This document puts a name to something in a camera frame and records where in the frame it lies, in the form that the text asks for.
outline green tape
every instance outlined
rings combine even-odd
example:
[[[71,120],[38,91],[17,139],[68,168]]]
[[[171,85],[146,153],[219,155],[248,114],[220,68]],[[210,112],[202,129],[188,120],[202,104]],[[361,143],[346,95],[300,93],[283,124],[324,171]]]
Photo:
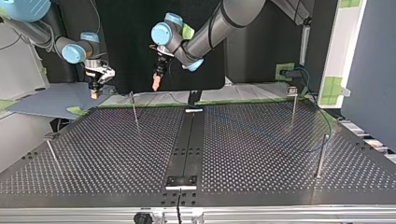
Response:
[[[340,8],[358,7],[361,5],[361,0],[341,0]]]
[[[195,35],[194,29],[192,29],[188,24],[184,23],[181,31],[183,39],[192,39]]]
[[[74,115],[79,116],[84,116],[88,113],[88,111],[81,109],[79,106],[68,107],[66,110]]]
[[[341,77],[326,77],[320,98],[321,105],[337,105],[338,97],[342,95]]]
[[[0,7],[0,16],[7,17],[6,9],[3,7]]]
[[[8,107],[14,105],[16,102],[15,101],[10,101],[10,100],[0,100],[0,112],[4,111]]]
[[[292,77],[285,77],[285,76],[280,75],[280,71],[282,71],[282,70],[293,71],[294,63],[277,64],[276,65],[276,74],[275,74],[276,81],[293,81]]]

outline metal plate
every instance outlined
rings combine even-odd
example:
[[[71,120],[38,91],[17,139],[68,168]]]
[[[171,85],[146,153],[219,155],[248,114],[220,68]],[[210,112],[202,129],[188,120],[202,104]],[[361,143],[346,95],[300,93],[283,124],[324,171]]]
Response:
[[[359,138],[332,119],[332,138],[317,180],[319,149],[329,127],[313,106],[303,103],[293,119],[292,106],[286,102],[205,108],[198,205],[396,203],[386,197],[396,192],[396,166],[368,147],[361,149]]]
[[[130,108],[94,110],[52,143],[59,164],[43,147],[0,175],[0,207],[160,205],[182,114],[138,109],[136,125]]]

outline vertical metal post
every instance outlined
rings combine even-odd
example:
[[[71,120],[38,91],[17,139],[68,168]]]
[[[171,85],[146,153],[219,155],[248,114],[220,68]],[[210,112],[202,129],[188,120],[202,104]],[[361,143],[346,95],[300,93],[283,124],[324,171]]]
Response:
[[[318,164],[318,169],[317,169],[317,173],[316,173],[316,178],[320,179],[321,178],[321,171],[323,168],[323,162],[324,162],[324,157],[326,155],[326,146],[327,143],[329,141],[329,135],[325,134],[323,136],[323,142],[322,142],[322,146],[321,146],[321,150],[320,150],[320,156],[319,156],[319,164]]]
[[[293,106],[293,120],[294,120],[294,116],[296,114],[296,107],[297,107],[297,97],[298,95],[294,96],[294,106]]]
[[[59,133],[48,133],[44,136],[44,140],[46,140],[47,145],[49,146],[49,151],[55,160],[56,164],[58,165],[59,171],[62,173],[61,164],[58,162],[58,158],[56,157],[55,150],[53,150],[51,141],[54,141],[58,138]]]

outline metal rod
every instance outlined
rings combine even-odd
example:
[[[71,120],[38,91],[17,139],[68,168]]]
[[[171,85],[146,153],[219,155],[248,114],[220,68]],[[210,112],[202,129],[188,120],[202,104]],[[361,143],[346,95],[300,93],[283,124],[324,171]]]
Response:
[[[328,134],[325,134],[323,136],[322,147],[320,150],[319,164],[318,164],[318,169],[317,169],[317,174],[316,174],[316,178],[318,178],[318,179],[321,178],[321,171],[322,171],[322,167],[323,167],[324,157],[326,155],[326,146],[328,144],[329,137],[330,136]]]
[[[55,159],[55,162],[58,165],[59,171],[62,174],[63,172],[62,172],[62,169],[61,169],[61,164],[58,162],[58,159],[56,158],[56,154],[55,154],[55,151],[52,148],[52,144],[50,143],[50,140],[47,140],[46,142],[47,142],[47,145],[49,146],[50,153],[52,154],[53,159]]]
[[[298,95],[294,96],[294,106],[293,106],[293,120],[294,120],[294,116],[296,114],[296,107],[297,107],[297,97]]]

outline gray panel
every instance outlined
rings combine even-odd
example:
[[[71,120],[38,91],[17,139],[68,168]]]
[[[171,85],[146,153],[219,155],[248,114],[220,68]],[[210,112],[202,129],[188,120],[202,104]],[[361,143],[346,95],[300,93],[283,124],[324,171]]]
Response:
[[[364,12],[347,88],[343,115],[364,131],[396,148],[396,1],[369,0]]]
[[[76,119],[78,115],[68,112],[68,107],[79,106],[82,110],[88,110],[106,100],[110,96],[110,90],[110,87],[105,87],[105,94],[93,100],[87,83],[51,84],[49,89],[30,96],[7,110],[50,118]]]
[[[159,206],[182,113],[94,110],[52,143],[59,164],[43,147],[0,175],[0,207]]]

